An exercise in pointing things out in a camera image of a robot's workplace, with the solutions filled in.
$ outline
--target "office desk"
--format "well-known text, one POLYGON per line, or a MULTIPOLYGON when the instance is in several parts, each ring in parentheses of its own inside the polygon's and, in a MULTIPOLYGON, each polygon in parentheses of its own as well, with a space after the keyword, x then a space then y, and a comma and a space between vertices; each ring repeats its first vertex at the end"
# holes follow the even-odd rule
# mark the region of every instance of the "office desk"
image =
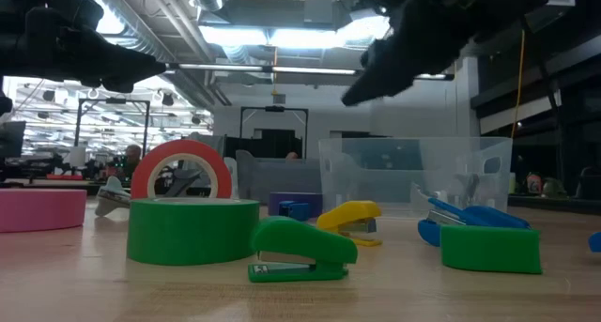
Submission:
POLYGON ((128 211, 80 228, 0 235, 0 321, 578 321, 601 318, 601 218, 516 208, 540 229, 544 275, 444 267, 415 221, 380 219, 384 245, 347 279, 251 284, 254 260, 160 267, 126 259, 128 211))

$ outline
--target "red tape roll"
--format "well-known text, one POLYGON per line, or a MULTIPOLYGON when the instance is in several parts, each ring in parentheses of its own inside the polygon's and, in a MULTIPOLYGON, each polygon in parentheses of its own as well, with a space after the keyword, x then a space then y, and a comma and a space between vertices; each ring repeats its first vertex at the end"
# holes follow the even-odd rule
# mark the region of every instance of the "red tape roll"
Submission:
POLYGON ((154 182, 162 168, 180 160, 196 162, 207 171, 211 187, 209 197, 231 197, 232 177, 219 153, 196 141, 175 140, 157 146, 140 161, 131 179, 131 199, 154 198, 154 182))

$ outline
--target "metal frame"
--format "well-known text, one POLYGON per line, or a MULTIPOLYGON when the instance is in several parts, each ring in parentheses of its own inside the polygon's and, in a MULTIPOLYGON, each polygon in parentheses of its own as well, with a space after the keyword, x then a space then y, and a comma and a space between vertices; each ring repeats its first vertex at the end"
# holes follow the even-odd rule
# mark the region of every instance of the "metal frame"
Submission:
MULTIPOLYGON (((85 113, 87 113, 87 111, 82 112, 82 107, 84 106, 84 104, 86 102, 93 102, 95 104, 98 104, 99 102, 107 102, 108 100, 111 99, 80 99, 79 100, 79 106, 77 107, 77 124, 75 125, 75 143, 74 146, 77 147, 79 145, 79 132, 80 129, 82 127, 82 116, 85 115, 85 113)), ((145 121, 144 121, 144 140, 142 143, 142 157, 144 157, 146 155, 146 144, 147 144, 147 139, 148 139, 148 120, 150 119, 150 101, 148 100, 119 100, 121 103, 126 104, 126 103, 143 103, 144 105, 146 105, 146 115, 145 115, 145 121)))
MULTIPOLYGON (((239 138, 242 138, 242 130, 244 129, 244 111, 247 110, 263 110, 265 112, 269 112, 270 107, 241 107, 240 108, 240 132, 239 138)), ((307 159, 307 146, 309 145, 309 109, 300 109, 300 108, 283 108, 283 112, 303 112, 305 115, 304 121, 304 155, 302 156, 304 159, 307 159)))

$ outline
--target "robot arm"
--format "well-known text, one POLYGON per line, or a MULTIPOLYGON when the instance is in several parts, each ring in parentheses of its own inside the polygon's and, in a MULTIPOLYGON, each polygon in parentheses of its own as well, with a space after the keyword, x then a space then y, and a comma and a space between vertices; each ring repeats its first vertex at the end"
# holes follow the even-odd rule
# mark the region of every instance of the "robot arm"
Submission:
POLYGON ((393 35, 378 40, 362 57, 364 74, 343 96, 354 105, 395 96, 415 76, 450 67, 470 39, 494 36, 548 0, 359 0, 386 11, 393 35))
POLYGON ((147 54, 106 41, 94 0, 0 0, 0 75, 76 80, 129 93, 165 71, 147 54))

